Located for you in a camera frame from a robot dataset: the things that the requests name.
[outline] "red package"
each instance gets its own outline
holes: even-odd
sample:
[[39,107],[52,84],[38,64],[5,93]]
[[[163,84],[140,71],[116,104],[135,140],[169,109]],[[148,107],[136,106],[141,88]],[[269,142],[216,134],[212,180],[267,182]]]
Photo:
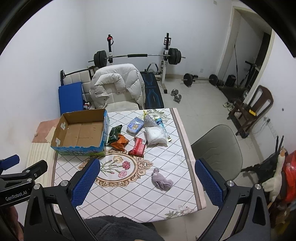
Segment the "red package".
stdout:
[[146,145],[146,140],[139,137],[135,137],[136,143],[131,151],[128,152],[129,155],[144,157],[144,150]]
[[284,201],[290,203],[296,198],[296,151],[286,157],[283,171],[287,180],[287,195]]

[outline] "wooden chair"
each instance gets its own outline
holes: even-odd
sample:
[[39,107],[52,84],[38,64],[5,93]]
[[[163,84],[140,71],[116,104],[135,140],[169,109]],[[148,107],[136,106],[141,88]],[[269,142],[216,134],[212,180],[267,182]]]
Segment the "wooden chair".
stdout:
[[[262,91],[262,94],[260,95],[259,99],[252,105],[259,90]],[[257,111],[259,111],[267,101],[270,101],[269,105],[263,111],[261,111],[259,115],[253,116],[251,113],[249,113],[250,109],[257,113]],[[267,112],[267,110],[272,106],[273,102],[274,100],[270,91],[266,87],[263,87],[261,85],[257,87],[248,105],[242,103],[240,100],[237,100],[234,109],[229,112],[227,119],[230,119],[231,116],[234,116],[235,112],[240,112],[241,114],[239,116],[239,119],[244,117],[245,123],[237,130],[237,133],[235,135],[238,135],[245,128],[246,131],[248,131],[250,127],[255,123],[255,121]]]

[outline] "floral tablecloth pattern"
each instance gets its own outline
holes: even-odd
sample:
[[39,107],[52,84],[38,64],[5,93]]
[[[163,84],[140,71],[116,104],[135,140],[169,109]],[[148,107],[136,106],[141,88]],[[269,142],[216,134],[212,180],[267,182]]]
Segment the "floral tablecloth pattern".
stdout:
[[[104,215],[128,217],[134,221],[152,222],[175,218],[197,211],[197,202],[190,178],[184,147],[169,108],[160,109],[168,118],[164,123],[172,141],[168,146],[146,146],[144,158],[130,158],[127,152],[133,149],[134,136],[126,131],[127,124],[143,114],[142,110],[108,113],[110,127],[123,125],[121,134],[130,142],[126,152],[108,148],[107,155],[100,159],[101,171],[84,203],[77,207],[82,218]],[[135,136],[146,139],[144,128]],[[69,180],[89,160],[87,156],[58,155],[54,184]],[[152,182],[154,168],[174,184],[168,191],[157,189]],[[54,210],[60,213],[58,206]]]

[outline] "yellow label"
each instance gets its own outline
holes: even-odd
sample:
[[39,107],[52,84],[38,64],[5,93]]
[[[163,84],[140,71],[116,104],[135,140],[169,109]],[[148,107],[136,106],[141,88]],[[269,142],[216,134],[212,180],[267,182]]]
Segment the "yellow label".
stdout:
[[251,109],[249,109],[250,114],[252,114],[253,116],[256,116],[256,112],[252,111]]

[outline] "cardboard box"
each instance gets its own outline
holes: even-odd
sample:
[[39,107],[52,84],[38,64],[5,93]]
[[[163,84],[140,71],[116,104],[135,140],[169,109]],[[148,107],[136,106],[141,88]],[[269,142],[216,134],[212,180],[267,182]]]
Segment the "cardboard box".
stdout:
[[51,147],[61,155],[105,156],[109,117],[105,109],[64,113]]

